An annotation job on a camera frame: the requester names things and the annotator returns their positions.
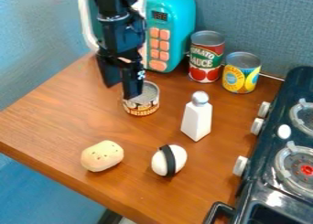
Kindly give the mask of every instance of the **oven handle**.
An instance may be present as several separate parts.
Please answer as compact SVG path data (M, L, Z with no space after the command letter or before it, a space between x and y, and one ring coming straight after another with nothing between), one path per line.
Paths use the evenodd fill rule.
M233 214L234 214L233 207L218 201L218 202L215 202L210 208L210 211L208 212L207 216L203 220L203 224L213 224L215 222L215 219L218 217L218 215L224 215L230 219L233 217Z

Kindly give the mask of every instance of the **salt shaker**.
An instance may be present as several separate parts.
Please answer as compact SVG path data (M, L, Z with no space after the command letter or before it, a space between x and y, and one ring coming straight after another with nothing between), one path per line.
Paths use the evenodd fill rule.
M210 133L212 110L209 95L196 91L192 94L192 101L186 104L180 131L197 142Z

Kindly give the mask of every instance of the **stove burner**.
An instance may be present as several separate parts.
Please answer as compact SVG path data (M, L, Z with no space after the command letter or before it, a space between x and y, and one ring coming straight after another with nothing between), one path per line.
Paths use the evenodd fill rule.
M313 197L313 149L288 142L275 157L275 170L289 189Z
M313 136L313 103L302 98L290 109L291 122L302 132Z

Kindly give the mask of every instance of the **toy stove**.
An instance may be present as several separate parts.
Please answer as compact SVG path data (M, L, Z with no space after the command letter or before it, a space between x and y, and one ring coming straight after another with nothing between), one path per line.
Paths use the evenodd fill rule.
M204 223L219 214L238 224L313 223L313 68L292 69L258 116L254 152L233 169L243 179L235 208L216 202Z

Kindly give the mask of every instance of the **orange button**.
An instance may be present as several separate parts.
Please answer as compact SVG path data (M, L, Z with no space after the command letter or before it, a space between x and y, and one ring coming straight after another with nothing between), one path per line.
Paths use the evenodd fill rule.
M170 31L169 30L161 30L160 37L164 40L169 40L170 38Z
M161 41L160 47L163 51L168 51L169 50L169 43L166 41Z
M159 52L155 49L151 49L150 56L154 59L158 59Z
M164 71L167 68L167 63L160 60L151 60L149 62L150 68L158 71Z
M160 52L160 58L161 60L168 61L169 60L168 52Z
M159 29L156 27L150 28L150 36L151 37L158 37Z
M150 39L150 45L152 48L158 48L158 43L159 43L158 39L154 39L154 38Z

